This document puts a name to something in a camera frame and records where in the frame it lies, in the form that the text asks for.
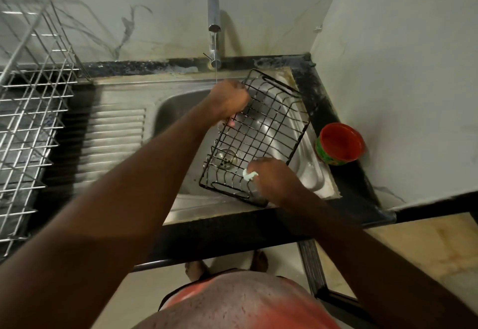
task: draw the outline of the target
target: white wall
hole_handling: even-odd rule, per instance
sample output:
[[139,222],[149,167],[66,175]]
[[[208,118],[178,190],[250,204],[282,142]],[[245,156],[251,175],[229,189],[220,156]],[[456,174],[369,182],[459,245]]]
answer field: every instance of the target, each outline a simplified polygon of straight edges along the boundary
[[312,53],[385,207],[478,189],[478,0],[333,0]]
[[[84,61],[197,57],[208,50],[206,0],[56,2],[75,19],[64,13],[61,18],[69,26],[85,31],[81,35],[68,32]],[[314,27],[322,23],[332,0],[219,2],[225,11],[222,18],[225,54],[235,56],[308,52],[316,36]],[[125,23],[131,24],[133,6],[136,6],[134,31],[118,56],[115,49],[123,38]]]

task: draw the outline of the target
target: countertop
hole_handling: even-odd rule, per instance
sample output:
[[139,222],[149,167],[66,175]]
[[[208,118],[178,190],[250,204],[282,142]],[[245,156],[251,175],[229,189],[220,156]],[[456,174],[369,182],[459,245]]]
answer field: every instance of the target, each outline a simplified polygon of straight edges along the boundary
[[[290,67],[303,95],[307,110],[318,135],[322,127],[338,121],[310,55],[232,57],[222,61],[222,69],[248,70]],[[207,70],[204,58],[175,59],[165,62],[98,62],[87,63],[91,77],[153,73],[201,72]],[[358,162],[331,167],[342,198],[329,204],[364,227],[392,223],[392,213],[378,207],[378,200]],[[162,227],[154,248],[135,271],[168,266],[225,254],[250,251],[309,239],[291,215],[280,208],[169,224]]]

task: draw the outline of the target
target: black wire basket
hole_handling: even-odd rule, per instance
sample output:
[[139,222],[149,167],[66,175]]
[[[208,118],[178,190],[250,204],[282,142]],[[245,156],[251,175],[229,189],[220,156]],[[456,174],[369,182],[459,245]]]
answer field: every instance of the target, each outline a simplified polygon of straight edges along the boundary
[[301,94],[256,69],[242,82],[251,100],[225,125],[204,163],[199,185],[257,206],[266,206],[243,171],[250,161],[274,157],[291,161],[309,126]]

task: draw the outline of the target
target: person's left hand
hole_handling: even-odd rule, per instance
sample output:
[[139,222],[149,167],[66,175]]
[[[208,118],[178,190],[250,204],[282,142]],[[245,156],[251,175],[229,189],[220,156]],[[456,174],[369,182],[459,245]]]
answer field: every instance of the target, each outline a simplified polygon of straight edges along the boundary
[[206,98],[217,121],[227,120],[242,111],[250,100],[244,85],[235,80],[223,80],[215,85]]

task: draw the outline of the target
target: red and green container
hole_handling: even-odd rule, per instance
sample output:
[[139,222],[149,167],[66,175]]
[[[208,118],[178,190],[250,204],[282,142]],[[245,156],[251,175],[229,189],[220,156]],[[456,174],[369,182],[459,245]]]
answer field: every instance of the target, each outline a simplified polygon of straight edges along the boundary
[[340,122],[327,124],[315,141],[320,159],[330,165],[344,165],[358,159],[365,150],[362,136],[352,127]]

